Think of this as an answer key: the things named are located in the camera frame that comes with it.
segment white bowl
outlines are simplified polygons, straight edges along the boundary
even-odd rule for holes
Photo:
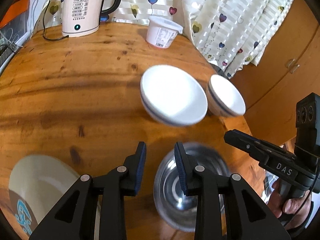
[[[46,155],[28,155],[17,162],[9,178],[9,197],[28,236],[79,177],[70,166]],[[98,204],[94,240],[99,239],[99,223]]]
[[[153,119],[172,126],[198,123],[208,108],[200,84],[187,72],[169,65],[156,65],[145,71],[140,95]]]
[[[245,103],[236,87],[226,78],[212,75],[206,88],[208,108],[219,116],[244,115]]]

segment cabinet door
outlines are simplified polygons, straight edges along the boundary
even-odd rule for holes
[[[300,67],[288,73],[244,115],[257,138],[284,144],[296,136],[296,104],[314,92],[320,95],[320,29],[298,61]]]
[[[312,40],[318,22],[304,0],[294,0],[287,17],[269,42],[258,66],[249,64],[231,82],[247,109],[260,100],[288,72],[289,60],[297,60]]]

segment container lid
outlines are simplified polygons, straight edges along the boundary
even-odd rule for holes
[[[174,21],[159,16],[150,16],[149,21],[182,34],[183,27]]]

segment human hand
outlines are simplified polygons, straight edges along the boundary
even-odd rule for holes
[[[275,189],[269,199],[268,207],[273,212],[273,214],[276,216],[276,218],[279,218],[282,215],[282,212],[286,214],[295,214],[295,212],[300,208],[304,200],[306,199],[309,191],[305,193],[305,195],[302,198],[292,198],[288,199],[282,209],[281,209],[281,203],[282,198],[279,193],[280,188],[280,180],[278,179],[275,181],[272,185],[272,187]],[[300,226],[307,218],[309,211],[311,207],[311,196],[303,206],[303,208],[299,211],[298,214],[294,216],[294,218],[291,220],[291,222],[285,227],[286,230],[296,228]]]

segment electric kettle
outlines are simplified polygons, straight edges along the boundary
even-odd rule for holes
[[[115,0],[113,5],[102,10],[103,0],[63,0],[62,35],[80,37],[99,29],[100,16],[108,17],[120,5]]]

